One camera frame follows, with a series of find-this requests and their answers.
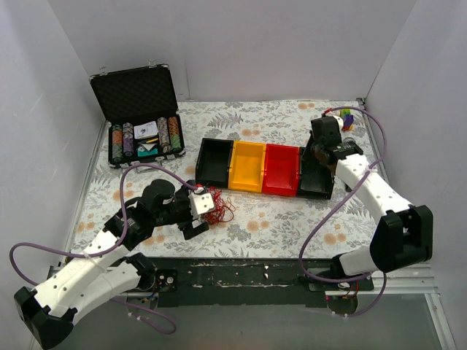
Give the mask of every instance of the white wall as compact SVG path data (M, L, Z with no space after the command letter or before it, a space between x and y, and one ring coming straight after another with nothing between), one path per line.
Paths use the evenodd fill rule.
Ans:
M391 185L434 213L432 266L467 347L467 1L418 0L368 95L387 131Z
M46 0L0 0L0 339L27 349L13 295L26 285L9 248L63 248L102 116L87 74ZM21 268L43 280L57 257L21 249Z
M89 74L156 57L179 99L263 100L366 96L415 0L49 2Z

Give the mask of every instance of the gray floor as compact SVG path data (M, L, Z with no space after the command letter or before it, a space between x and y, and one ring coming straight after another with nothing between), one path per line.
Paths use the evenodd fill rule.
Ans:
M359 296L363 306L374 295ZM159 309L179 325L161 335L107 303L87 315L56 350L440 349L424 295L385 295L374 310L344 320L301 306Z

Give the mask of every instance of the yellow bin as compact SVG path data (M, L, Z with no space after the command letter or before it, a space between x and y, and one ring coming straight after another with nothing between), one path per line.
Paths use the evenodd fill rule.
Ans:
M266 144L235 141L228 169L228 189L261 192L265 154Z

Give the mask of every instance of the floral tablecloth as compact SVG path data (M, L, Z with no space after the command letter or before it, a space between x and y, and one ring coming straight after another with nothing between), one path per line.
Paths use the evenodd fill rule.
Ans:
M348 101L181 102L186 156L163 164L185 179L194 179L203 137L304 147L309 136L309 121L320 117L331 106L344 105L358 104ZM366 121L359 114L356 117L353 130L345 136L353 137L369 160L374 160ZM73 252L81 252L119 209L118 186L122 170L109 168L107 150L105 136L76 224ZM138 174L132 171L126 179L125 198L140 195L143 188L157 178L176 183L161 172ZM136 250L149 257L294 258L311 229L345 194L344 184L338 179L329 201L224 190L224 198L229 197L236 207L231 222L212 226L189 241L183 240L176 225L158 227ZM363 204L353 198L312 239L305 257L329 258L369 244L375 227Z

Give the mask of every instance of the robotic arm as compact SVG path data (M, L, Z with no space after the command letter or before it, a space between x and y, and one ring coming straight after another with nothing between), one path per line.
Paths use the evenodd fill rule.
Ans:
M89 257L111 248L121 237L120 210L84 249L87 258L73 259L47 281L15 293L21 319L44 350L58 345L81 318L114 296L130 289L148 290L154 286L156 267L150 259L142 253L127 257L153 234L154 228L177 224L185 239L209 229L207 223L193 226L200 215L215 208L209 193L202 188L196 192L199 193L184 186L175 192L171 182L153 181L141 198L126 203L128 231L121 245L102 256ZM107 268L115 263L119 265L107 273Z
M304 157L316 157L353 189L365 176L369 164L354 141L342 141L341 127L340 117L324 114L313 120ZM433 215L428 207L412 205L373 171L356 195L370 211L377 230L369 246L333 258L333 278L374 271L387 273L431 259Z

